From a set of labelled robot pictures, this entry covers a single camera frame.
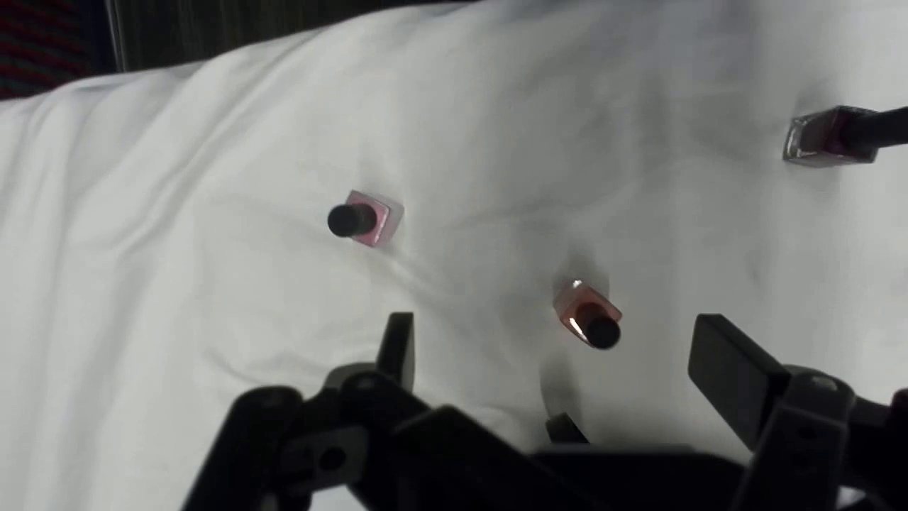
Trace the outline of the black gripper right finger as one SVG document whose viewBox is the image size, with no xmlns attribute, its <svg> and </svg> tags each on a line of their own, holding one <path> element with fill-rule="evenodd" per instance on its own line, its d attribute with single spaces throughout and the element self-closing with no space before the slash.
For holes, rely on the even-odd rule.
<svg viewBox="0 0 908 511">
<path fill-rule="evenodd" d="M 724 316 L 695 317 L 686 372 L 747 449 L 758 446 L 791 381 L 781 361 Z"/>
</svg>

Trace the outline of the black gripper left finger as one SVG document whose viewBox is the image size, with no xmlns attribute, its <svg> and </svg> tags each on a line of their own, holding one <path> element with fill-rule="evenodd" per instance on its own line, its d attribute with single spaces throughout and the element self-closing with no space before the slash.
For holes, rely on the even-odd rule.
<svg viewBox="0 0 908 511">
<path fill-rule="evenodd" d="M 414 316 L 391 311 L 384 328 L 377 368 L 398 387 L 414 387 Z"/>
</svg>

